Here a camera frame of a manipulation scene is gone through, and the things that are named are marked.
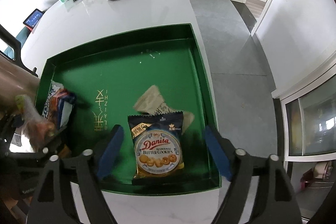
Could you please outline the white Super Kontik snack pack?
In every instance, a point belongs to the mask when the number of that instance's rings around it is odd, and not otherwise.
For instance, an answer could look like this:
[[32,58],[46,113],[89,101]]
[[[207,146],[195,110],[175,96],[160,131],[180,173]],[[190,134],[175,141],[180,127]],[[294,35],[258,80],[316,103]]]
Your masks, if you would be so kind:
[[70,120],[76,99],[76,94],[66,89],[63,84],[51,81],[42,117],[52,122],[57,130],[65,127]]

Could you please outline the Danisa butter cookies pack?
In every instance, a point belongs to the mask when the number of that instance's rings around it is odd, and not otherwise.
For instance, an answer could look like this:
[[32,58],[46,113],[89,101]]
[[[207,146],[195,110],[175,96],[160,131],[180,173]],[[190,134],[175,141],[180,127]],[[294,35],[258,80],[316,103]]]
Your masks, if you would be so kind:
[[170,176],[185,167],[181,141],[183,112],[127,118],[136,160],[135,179]]

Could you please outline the clear bag of mixed snacks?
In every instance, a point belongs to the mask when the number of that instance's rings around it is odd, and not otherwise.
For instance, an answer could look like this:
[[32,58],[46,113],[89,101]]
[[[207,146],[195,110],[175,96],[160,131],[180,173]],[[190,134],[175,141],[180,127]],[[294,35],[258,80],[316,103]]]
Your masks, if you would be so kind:
[[56,127],[37,112],[29,96],[18,95],[15,103],[23,120],[22,134],[29,139],[34,152],[39,152],[55,136]]

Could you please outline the copper kettle with black lid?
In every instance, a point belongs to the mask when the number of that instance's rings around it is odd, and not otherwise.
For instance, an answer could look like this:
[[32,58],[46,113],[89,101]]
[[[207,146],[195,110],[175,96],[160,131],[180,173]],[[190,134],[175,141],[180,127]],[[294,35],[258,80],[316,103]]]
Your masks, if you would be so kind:
[[17,111],[15,97],[26,94],[33,101],[39,86],[36,70],[28,69],[21,59],[21,44],[4,27],[1,40],[13,49],[14,58],[1,53],[1,115]]

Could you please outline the teal sofa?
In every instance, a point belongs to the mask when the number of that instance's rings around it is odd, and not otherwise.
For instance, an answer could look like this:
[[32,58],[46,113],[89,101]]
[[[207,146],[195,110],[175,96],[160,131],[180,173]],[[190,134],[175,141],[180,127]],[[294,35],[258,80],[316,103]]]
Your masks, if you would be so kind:
[[[23,27],[19,34],[17,34],[16,39],[20,42],[21,47],[24,46],[30,33],[31,30],[29,28]],[[10,59],[14,58],[14,50],[10,46],[8,46],[3,53]]]

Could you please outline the red smart display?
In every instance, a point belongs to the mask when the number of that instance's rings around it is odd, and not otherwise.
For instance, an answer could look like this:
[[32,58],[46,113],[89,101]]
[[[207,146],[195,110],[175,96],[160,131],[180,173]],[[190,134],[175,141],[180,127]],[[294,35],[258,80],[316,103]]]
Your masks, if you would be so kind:
[[39,20],[41,20],[41,17],[43,16],[44,12],[35,9],[24,21],[23,24],[29,29],[33,30],[34,27],[38,24]]

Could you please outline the beige small snack packet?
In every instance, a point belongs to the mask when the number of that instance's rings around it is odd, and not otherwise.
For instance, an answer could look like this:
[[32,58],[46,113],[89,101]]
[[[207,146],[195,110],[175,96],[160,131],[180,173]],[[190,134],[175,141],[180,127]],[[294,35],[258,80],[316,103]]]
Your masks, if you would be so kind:
[[[140,96],[133,108],[141,114],[148,115],[166,114],[180,111],[172,109],[167,105],[165,99],[159,91],[159,88],[156,85],[152,85],[150,88],[148,88],[147,91],[144,92],[142,96]],[[193,113],[188,111],[182,112],[183,126],[181,135],[185,133],[185,131],[194,121]]]

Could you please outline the green tray box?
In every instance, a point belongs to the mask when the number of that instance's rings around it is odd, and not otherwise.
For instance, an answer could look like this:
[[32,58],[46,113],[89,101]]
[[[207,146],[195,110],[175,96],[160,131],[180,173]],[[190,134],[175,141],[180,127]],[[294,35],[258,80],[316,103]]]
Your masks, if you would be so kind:
[[[208,152],[203,133],[215,124],[210,85],[190,24],[152,27],[98,39],[50,57],[37,92],[42,111],[52,82],[77,96],[65,130],[73,155],[93,148],[116,124],[124,140],[102,190],[138,196],[172,196],[213,190],[221,178]],[[133,142],[127,118],[138,98],[157,86],[167,105],[189,111],[194,121],[182,135],[185,162],[177,174],[158,180],[135,180]]]

